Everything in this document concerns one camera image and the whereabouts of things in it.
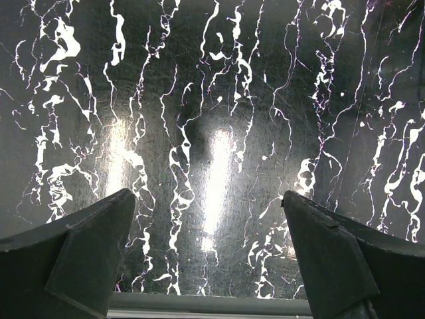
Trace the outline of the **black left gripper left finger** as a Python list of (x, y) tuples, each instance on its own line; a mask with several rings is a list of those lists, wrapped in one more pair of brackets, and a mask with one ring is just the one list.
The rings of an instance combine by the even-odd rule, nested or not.
[(1, 239), (2, 318), (105, 318), (135, 210), (122, 189)]

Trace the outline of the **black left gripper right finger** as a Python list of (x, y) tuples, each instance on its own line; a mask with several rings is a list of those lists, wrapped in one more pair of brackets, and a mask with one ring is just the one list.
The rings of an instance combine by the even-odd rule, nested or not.
[(282, 200), (314, 318), (423, 318), (424, 245), (287, 191)]

